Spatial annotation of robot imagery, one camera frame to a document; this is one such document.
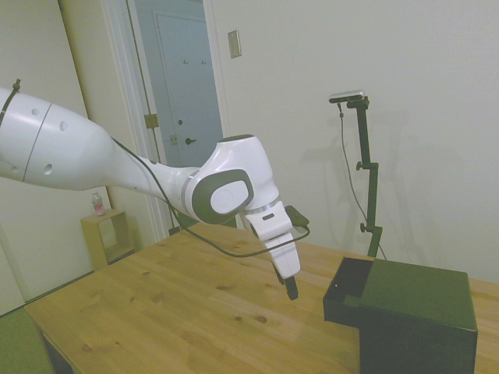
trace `wooden table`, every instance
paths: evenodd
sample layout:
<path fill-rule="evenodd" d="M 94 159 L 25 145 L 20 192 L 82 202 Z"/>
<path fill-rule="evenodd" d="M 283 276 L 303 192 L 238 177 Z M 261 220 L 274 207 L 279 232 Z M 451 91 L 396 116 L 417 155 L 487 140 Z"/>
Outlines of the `wooden table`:
<path fill-rule="evenodd" d="M 246 231 L 198 224 L 233 252 Z M 290 301 L 267 255 L 234 259 L 178 233 L 26 307 L 81 373 L 359 373 L 357 329 L 324 322 L 322 298 L 342 257 L 299 243 Z M 475 373 L 499 373 L 499 285 L 471 280 Z"/>

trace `black box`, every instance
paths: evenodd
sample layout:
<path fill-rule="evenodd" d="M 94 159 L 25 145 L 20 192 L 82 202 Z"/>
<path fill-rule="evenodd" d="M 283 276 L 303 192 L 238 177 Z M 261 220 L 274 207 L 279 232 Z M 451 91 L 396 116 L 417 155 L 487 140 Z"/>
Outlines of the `black box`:
<path fill-rule="evenodd" d="M 327 321 L 359 328 L 362 374 L 473 374 L 478 330 L 466 273 L 344 258 Z"/>

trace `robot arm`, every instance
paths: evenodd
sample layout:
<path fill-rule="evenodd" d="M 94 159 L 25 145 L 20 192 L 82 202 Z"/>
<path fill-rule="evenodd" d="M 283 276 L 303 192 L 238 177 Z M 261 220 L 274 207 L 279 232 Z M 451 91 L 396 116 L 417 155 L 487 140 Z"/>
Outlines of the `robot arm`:
<path fill-rule="evenodd" d="M 22 93 L 9 101 L 9 95 L 0 89 L 0 104 L 6 103 L 0 122 L 1 177 L 80 191 L 117 186 L 164 199 L 147 169 L 100 126 L 47 101 Z M 201 168 L 170 168 L 141 160 L 156 175 L 173 207 L 184 214 L 222 224 L 240 213 L 245 228 L 268 249 L 292 240 L 292 223 L 255 136 L 221 140 Z M 293 276 L 299 272 L 299 258 L 294 242 L 270 254 L 290 298 L 296 298 Z"/>

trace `plastic bottle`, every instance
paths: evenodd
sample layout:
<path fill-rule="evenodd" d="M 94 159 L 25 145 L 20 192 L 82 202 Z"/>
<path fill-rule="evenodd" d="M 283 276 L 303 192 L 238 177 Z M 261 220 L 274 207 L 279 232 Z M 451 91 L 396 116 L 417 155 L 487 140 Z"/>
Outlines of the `plastic bottle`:
<path fill-rule="evenodd" d="M 92 204 L 94 205 L 95 213 L 98 216 L 104 216 L 104 205 L 102 205 L 101 195 L 97 191 L 92 196 Z"/>

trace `green carpet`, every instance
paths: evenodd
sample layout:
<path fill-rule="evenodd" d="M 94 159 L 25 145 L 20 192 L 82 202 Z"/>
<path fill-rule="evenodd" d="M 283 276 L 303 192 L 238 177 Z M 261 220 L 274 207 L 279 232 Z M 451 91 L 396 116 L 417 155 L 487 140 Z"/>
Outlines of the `green carpet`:
<path fill-rule="evenodd" d="M 54 374 L 47 349 L 24 308 L 0 317 L 0 374 Z"/>

